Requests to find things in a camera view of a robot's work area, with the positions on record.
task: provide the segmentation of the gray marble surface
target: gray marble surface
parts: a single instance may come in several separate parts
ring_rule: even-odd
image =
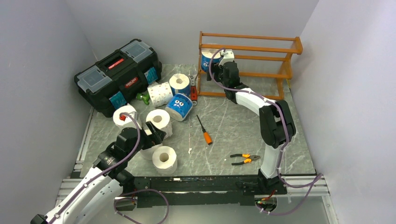
[[[164,65],[162,79],[166,82],[176,73],[189,74],[196,72],[196,65]],[[241,77],[241,81],[261,94],[277,94],[274,79]],[[218,91],[222,89],[213,82],[202,81],[202,91]],[[285,100],[289,103],[297,134],[286,147],[282,162],[284,174],[314,174],[315,170],[305,142],[296,107],[291,98],[287,84],[284,85]],[[154,109],[153,105],[145,105],[142,101],[132,100],[130,104],[145,121],[147,114]],[[213,139],[208,146],[196,118],[199,115],[205,129]],[[164,139],[163,145],[174,148],[177,154],[178,167],[173,176],[178,175],[243,175],[257,174],[262,164],[266,146],[261,138],[259,117],[249,109],[236,105],[226,98],[198,97],[198,105],[193,107],[187,118],[182,121],[171,119],[173,135]],[[112,118],[97,113],[92,121],[92,136],[86,153],[81,177],[107,145],[116,140],[120,129]],[[259,161],[232,166],[235,161],[243,158],[229,158],[231,154],[244,153],[261,156]],[[139,153],[128,163],[127,171],[135,176],[162,176],[156,171],[152,161],[145,160]]]

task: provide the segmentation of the screwdriver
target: screwdriver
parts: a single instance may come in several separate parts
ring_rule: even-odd
[[[210,135],[209,135],[208,132],[206,132],[206,130],[204,129],[204,126],[202,125],[201,120],[199,119],[198,115],[197,115],[197,118],[198,118],[199,123],[201,124],[202,132],[204,133],[204,137],[205,137],[206,143],[208,143],[208,145],[213,144]]]

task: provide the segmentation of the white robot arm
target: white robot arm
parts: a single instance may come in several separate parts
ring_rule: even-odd
[[[46,215],[36,215],[30,224],[85,224],[123,191],[133,191],[134,177],[125,170],[128,161],[139,150],[161,144],[166,134],[151,122],[146,125],[149,130],[144,132],[124,128],[78,186],[57,207]]]
[[[214,74],[212,74],[213,78],[226,88],[224,92],[229,100],[250,109],[260,117],[262,138],[270,146],[265,149],[264,161],[260,172],[266,179],[277,178],[276,166],[280,153],[278,146],[286,141],[286,136],[281,122],[276,121],[274,118],[279,118],[279,113],[273,104],[275,103],[281,108],[287,125],[289,140],[291,140],[291,137],[296,134],[296,128],[289,106],[284,100],[274,101],[267,98],[263,100],[257,95],[251,94],[254,91],[240,82],[239,70],[234,62],[232,50],[222,50],[220,54],[223,56],[222,60],[218,64],[211,65],[211,71],[214,71]],[[210,81],[211,79],[212,77],[208,71],[207,80]]]

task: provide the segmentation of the white wall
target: white wall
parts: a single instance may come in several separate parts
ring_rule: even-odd
[[[1,1],[0,223],[55,205],[90,109],[72,78],[93,62],[65,1]]]
[[[291,90],[340,223],[396,222],[396,3],[320,0]]]
[[[98,58],[134,38],[163,63],[198,63],[200,30],[299,36],[318,0],[67,0]]]

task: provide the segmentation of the black toolbox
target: black toolbox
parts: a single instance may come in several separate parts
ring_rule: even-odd
[[[133,39],[90,68],[76,74],[78,92],[100,113],[112,117],[149,84],[161,79],[162,64],[146,43]]]

